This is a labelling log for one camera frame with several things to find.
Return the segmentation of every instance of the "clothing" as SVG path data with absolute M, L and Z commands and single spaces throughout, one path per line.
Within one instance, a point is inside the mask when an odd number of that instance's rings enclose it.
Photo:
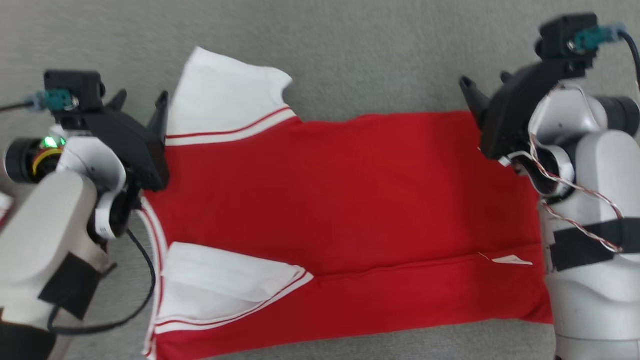
M 170 184 L 146 194 L 142 214 L 163 274 L 147 356 L 552 321 L 537 195 L 478 151 L 469 113 L 302 123 L 282 100 L 290 82 L 202 49 L 185 66 L 169 115 Z M 185 244 L 191 255 L 173 251 Z M 226 252 L 253 260 L 221 266 Z M 521 261 L 500 263 L 511 255 Z M 220 280 L 229 274 L 237 289 Z M 168 290 L 181 276 L 200 296 Z M 207 317 L 220 294 L 238 301 Z
M 0 227 L 3 225 L 4 218 L 9 213 L 12 206 L 13 199 L 9 195 L 0 192 Z

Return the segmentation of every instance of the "cable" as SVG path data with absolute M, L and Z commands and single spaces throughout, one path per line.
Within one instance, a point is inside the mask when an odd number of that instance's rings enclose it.
M 38 166 L 40 166 L 41 162 L 43 162 L 44 159 L 52 155 L 62 155 L 62 149 L 44 149 L 40 151 L 36 155 L 36 157 L 33 159 L 33 165 L 31 166 L 31 174 L 33 176 L 37 176 Z
M 638 86 L 638 90 L 640 90 L 640 54 L 638 53 L 638 46 L 636 46 L 634 39 L 626 31 L 619 31 L 618 36 L 627 42 L 631 50 L 631 55 L 634 57 L 634 63 L 636 65 L 636 85 Z
M 5 112 L 5 111 L 12 111 L 12 110 L 17 110 L 17 109 L 28 108 L 28 107 L 31 107 L 31 106 L 33 106 L 33 101 L 20 102 L 18 104 L 0 106 L 0 113 Z
M 63 336 L 98 334 L 100 332 L 113 330 L 117 327 L 121 327 L 125 325 L 126 323 L 136 318 L 142 312 L 142 310 L 144 310 L 144 308 L 149 303 L 149 300 L 151 300 L 151 297 L 154 294 L 154 289 L 156 288 L 156 270 L 154 269 L 154 264 L 151 261 L 151 258 L 147 254 L 147 251 L 145 251 L 145 248 L 142 247 L 142 244 L 140 243 L 140 241 L 138 241 L 135 235 L 133 235 L 131 230 L 128 229 L 127 234 L 131 238 L 131 241 L 133 241 L 133 243 L 136 244 L 136 246 L 138 247 L 138 250 L 140 250 L 140 252 L 142 253 L 142 256 L 144 256 L 145 260 L 147 261 L 147 265 L 149 266 L 149 270 L 151 271 L 151 287 L 149 289 L 149 293 L 147 294 L 147 298 L 142 303 L 142 305 L 137 310 L 135 310 L 133 314 L 131 314 L 129 317 L 127 317 L 124 320 L 120 320 L 119 322 L 112 322 L 112 323 L 106 323 L 104 325 L 87 326 L 87 327 L 57 327 L 57 326 L 53 326 L 53 321 L 56 319 L 56 316 L 58 315 L 58 311 L 60 311 L 60 305 L 56 304 L 53 310 L 51 311 L 51 314 L 49 315 L 49 320 L 47 321 L 47 330 L 49 330 L 49 332 L 51 332 L 52 334 L 63 335 Z
M 553 180 L 557 183 L 561 183 L 561 184 L 565 184 L 568 186 L 571 186 L 572 188 L 580 191 L 580 192 L 584 192 L 585 194 L 595 197 L 597 199 L 600 199 L 604 202 L 606 202 L 608 205 L 611 206 L 611 208 L 615 211 L 616 213 L 616 217 L 618 219 L 622 219 L 623 218 L 623 214 L 622 211 L 620 211 L 620 208 L 615 205 L 611 200 L 609 200 L 606 196 L 602 195 L 599 192 L 595 192 L 593 190 L 589 190 L 587 188 L 584 188 L 582 186 L 576 185 L 574 183 L 572 183 L 571 181 L 567 181 L 564 180 L 563 178 L 552 174 L 550 172 L 548 172 L 545 167 L 542 165 L 542 163 L 540 162 L 540 159 L 538 158 L 538 150 L 536 149 L 536 144 L 539 144 L 538 139 L 536 138 L 536 135 L 534 135 L 533 133 L 529 133 L 529 141 L 531 143 L 531 148 L 530 148 L 530 152 L 529 152 L 529 156 L 527 156 L 530 160 L 533 160 L 534 164 L 536 164 L 538 170 L 540 170 L 540 172 L 542 173 L 542 175 L 544 177 L 546 177 L 547 179 Z M 603 239 L 602 237 L 588 231 L 587 229 L 585 229 L 582 225 L 580 225 L 578 222 L 571 220 L 569 218 L 566 218 L 562 215 L 560 215 L 559 213 L 557 213 L 555 210 L 553 210 L 553 208 L 551 208 L 551 206 L 546 202 L 545 199 L 540 200 L 540 204 L 545 208 L 545 210 L 547 210 L 547 212 L 549 214 L 551 214 L 553 217 L 566 221 L 569 224 L 573 225 L 574 227 L 576 227 L 578 230 L 580 230 L 583 234 L 585 234 L 586 236 L 590 237 L 591 239 L 594 239 L 595 241 L 600 242 L 600 244 L 602 244 L 603 247 L 605 247 L 605 249 L 614 252 L 614 253 L 621 253 L 623 252 L 623 249 L 617 245 L 614 245 L 613 243 Z

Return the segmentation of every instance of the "gray carpet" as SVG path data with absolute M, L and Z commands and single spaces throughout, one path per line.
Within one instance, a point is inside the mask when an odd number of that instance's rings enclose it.
M 494 91 L 500 70 L 535 60 L 542 21 L 587 10 L 603 23 L 626 23 L 640 40 L 637 0 L 2 0 L 0 102 L 40 89 L 44 69 L 96 69 L 108 94 L 128 90 L 125 110 L 146 122 L 158 93 L 175 88 L 199 45 L 289 73 L 294 84 L 285 98 L 303 119 L 457 110 L 464 107 L 461 74 Z M 626 47 L 605 48 L 596 66 L 589 91 L 637 93 Z M 15 136 L 45 134 L 50 123 L 45 115 L 1 115 L 0 151 Z M 0 176 L 0 191 L 24 200 L 29 190 Z M 143 237 L 137 221 L 134 231 Z M 89 322 L 130 313 L 147 290 L 148 272 L 134 247 L 121 240 L 112 251 L 120 268 L 100 287 Z M 428 288 L 429 279 L 424 283 Z M 149 311 L 123 329 L 76 339 L 68 358 L 141 359 Z M 550 359 L 553 347 L 550 327 L 490 321 L 220 359 L 528 360 Z

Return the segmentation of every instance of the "white sleeve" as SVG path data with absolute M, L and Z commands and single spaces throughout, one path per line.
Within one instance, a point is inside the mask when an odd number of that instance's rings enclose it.
M 174 242 L 164 259 L 156 334 L 241 320 L 313 279 L 299 266 Z
M 0 225 L 2 225 L 4 217 L 13 206 L 13 199 L 9 195 L 0 193 Z
M 246 130 L 270 117 L 278 119 L 268 126 L 263 124 L 260 131 L 294 117 L 282 99 L 282 92 L 291 81 L 278 69 L 248 65 L 196 48 L 172 100 L 167 145 L 188 145 L 199 136 L 208 138 L 196 143 L 238 140 L 255 134 Z

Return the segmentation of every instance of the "teal connector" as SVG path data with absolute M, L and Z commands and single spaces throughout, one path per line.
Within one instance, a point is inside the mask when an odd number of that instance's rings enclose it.
M 569 48 L 578 54 L 596 51 L 601 44 L 614 43 L 621 40 L 618 33 L 626 31 L 624 24 L 614 24 L 609 26 L 599 26 L 583 30 L 575 34 L 573 41 L 569 42 Z
M 27 102 L 33 103 L 28 110 L 39 112 L 69 111 L 78 107 L 78 100 L 68 90 L 47 90 L 29 96 Z

